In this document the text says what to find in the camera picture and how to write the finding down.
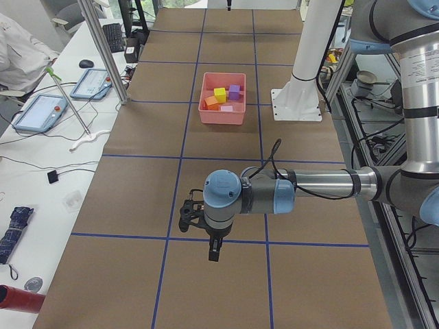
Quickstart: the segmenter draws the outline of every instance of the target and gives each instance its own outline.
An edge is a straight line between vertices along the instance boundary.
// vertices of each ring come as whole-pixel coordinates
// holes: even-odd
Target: red cylinder
[[[0,285],[0,308],[19,312],[38,313],[46,296],[39,293]]]

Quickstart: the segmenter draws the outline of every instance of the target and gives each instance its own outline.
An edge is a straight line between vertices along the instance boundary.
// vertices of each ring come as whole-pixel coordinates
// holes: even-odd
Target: black mouse
[[[80,62],[80,68],[81,69],[87,69],[89,67],[94,67],[95,63],[93,63],[91,60],[82,60]]]

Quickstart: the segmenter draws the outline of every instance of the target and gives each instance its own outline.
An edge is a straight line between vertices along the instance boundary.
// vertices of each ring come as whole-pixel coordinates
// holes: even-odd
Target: orange block
[[[218,100],[217,97],[215,96],[210,96],[204,99],[204,105],[206,105],[207,110],[214,110],[214,111],[218,111],[219,110],[219,104],[218,104]]]

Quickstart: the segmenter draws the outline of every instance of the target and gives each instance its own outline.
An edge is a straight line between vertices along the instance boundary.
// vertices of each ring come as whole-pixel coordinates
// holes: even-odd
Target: silver round object
[[[25,283],[25,290],[31,291],[32,293],[37,293],[40,291],[41,287],[43,286],[43,279],[39,276],[36,276],[35,278],[29,279]]]

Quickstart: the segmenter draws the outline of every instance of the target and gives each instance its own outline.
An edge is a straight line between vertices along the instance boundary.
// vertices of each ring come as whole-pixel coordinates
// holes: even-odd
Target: keyboard
[[[123,51],[123,35],[121,25],[118,23],[105,24],[102,26],[105,38],[112,53]]]

